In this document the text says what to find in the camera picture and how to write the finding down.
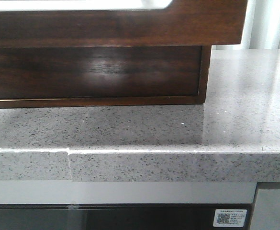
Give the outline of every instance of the wood grain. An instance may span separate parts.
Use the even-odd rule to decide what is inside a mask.
[[[210,51],[201,46],[0,49],[0,107],[200,103],[188,97],[199,96],[200,81],[203,88],[206,84]]]
[[[247,0],[173,0],[151,11],[0,12],[0,47],[240,43]]]

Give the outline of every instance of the granite countertop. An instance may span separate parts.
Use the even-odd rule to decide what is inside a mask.
[[[0,180],[280,182],[280,50],[213,50],[204,105],[0,109]]]

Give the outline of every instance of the qr code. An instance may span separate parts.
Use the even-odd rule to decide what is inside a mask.
[[[217,223],[219,224],[229,224],[230,214],[219,213],[217,216]]]

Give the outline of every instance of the label sticker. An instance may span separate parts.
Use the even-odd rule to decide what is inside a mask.
[[[213,227],[244,227],[246,214],[245,209],[217,209]]]

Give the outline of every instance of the speckled countertop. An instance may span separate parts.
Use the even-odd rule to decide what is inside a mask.
[[[280,182],[280,50],[214,50],[204,105],[0,109],[0,180]]]

